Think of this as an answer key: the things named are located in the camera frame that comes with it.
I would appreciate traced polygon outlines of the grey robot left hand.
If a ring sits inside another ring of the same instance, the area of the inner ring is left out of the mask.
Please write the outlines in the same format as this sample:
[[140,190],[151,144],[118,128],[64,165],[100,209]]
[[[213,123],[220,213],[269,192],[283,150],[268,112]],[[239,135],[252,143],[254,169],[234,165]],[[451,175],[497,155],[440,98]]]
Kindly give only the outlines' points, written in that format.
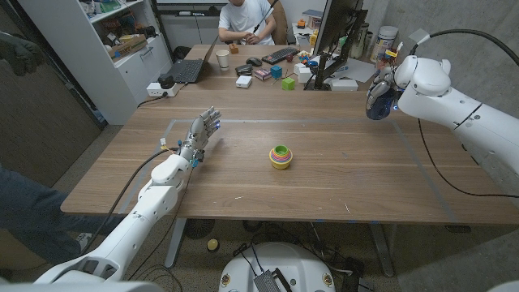
[[212,106],[195,118],[176,154],[188,161],[202,156],[209,137],[220,128],[220,116],[220,111]]

